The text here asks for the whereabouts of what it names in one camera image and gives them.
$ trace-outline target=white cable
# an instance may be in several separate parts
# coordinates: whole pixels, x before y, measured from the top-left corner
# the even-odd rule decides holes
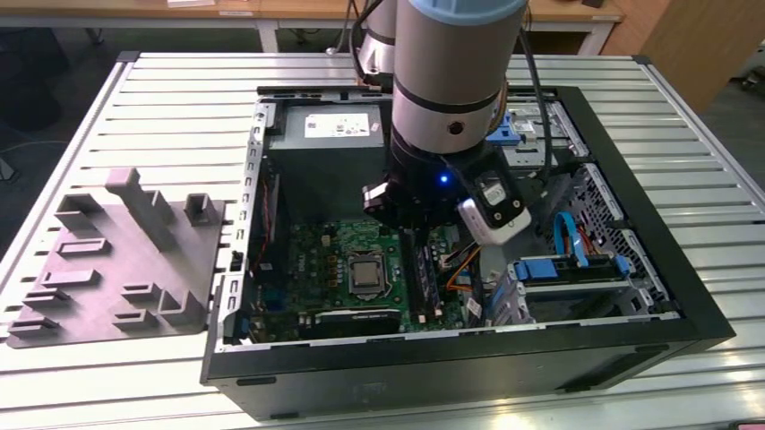
[[[6,154],[10,151],[18,150],[19,148],[24,148],[26,146],[30,145],[50,145],[50,144],[63,144],[67,145],[70,142],[67,141],[38,141],[38,142],[23,142],[23,143],[18,143],[14,146],[11,146],[11,148],[6,148],[4,150],[0,150],[0,154]]]
[[[335,47],[329,47],[326,49],[326,53],[333,56],[339,52],[339,49],[343,46],[343,41],[346,39],[346,31],[349,30],[349,20],[350,20],[350,6],[351,2],[355,4],[355,0],[349,0],[349,7],[346,8],[346,20],[343,21],[343,30],[339,32],[339,39],[337,41]]]

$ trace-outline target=wooden desk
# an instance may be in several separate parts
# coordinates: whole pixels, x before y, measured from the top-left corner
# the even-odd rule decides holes
[[[168,8],[166,0],[0,0],[0,27],[250,28],[265,52],[278,52],[278,29],[341,28],[347,0],[218,0],[215,6]],[[588,33],[581,55],[597,55],[624,18],[608,2],[532,0],[533,31]]]

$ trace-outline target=blue tab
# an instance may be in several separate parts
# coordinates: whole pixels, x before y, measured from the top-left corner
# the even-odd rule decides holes
[[[518,280],[526,280],[529,278],[529,270],[526,269],[526,262],[517,262],[516,264],[516,276]]]
[[[624,255],[617,255],[616,257],[613,257],[613,262],[617,265],[617,269],[620,270],[620,273],[626,277],[630,274],[630,262],[628,261],[626,257]]]
[[[526,9],[528,0],[409,0],[438,22],[450,25],[487,25]]]
[[[526,269],[533,280],[549,280],[558,277],[558,271],[554,269],[553,260],[549,258],[541,260],[526,260]]]
[[[498,146],[516,146],[522,140],[524,138],[518,132],[516,132],[516,127],[513,127],[513,123],[510,122],[510,114],[505,114],[502,124],[495,131],[486,136],[486,141]]]

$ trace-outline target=paper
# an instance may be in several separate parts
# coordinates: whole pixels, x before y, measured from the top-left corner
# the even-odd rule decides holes
[[[306,117],[306,138],[363,137],[370,135],[367,114],[315,114]]]
[[[167,0],[167,7],[215,6],[215,0]]]
[[[470,297],[470,300],[467,300],[467,310],[473,315],[475,315],[477,318],[481,318],[482,306],[478,305],[478,302],[474,300],[473,297]]]

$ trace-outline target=table leg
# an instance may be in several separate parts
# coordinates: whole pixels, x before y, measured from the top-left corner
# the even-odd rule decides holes
[[[582,47],[578,49],[580,56],[598,56],[602,46],[606,44],[609,35],[612,34],[613,22],[598,22],[593,25]]]
[[[0,184],[11,183],[16,180],[16,170],[0,159]]]
[[[104,38],[102,37],[103,29],[86,29],[87,38],[91,39],[91,44],[100,45],[104,43]]]
[[[277,41],[277,21],[258,21],[258,33],[261,34],[261,46],[263,52],[279,52],[279,42]]]

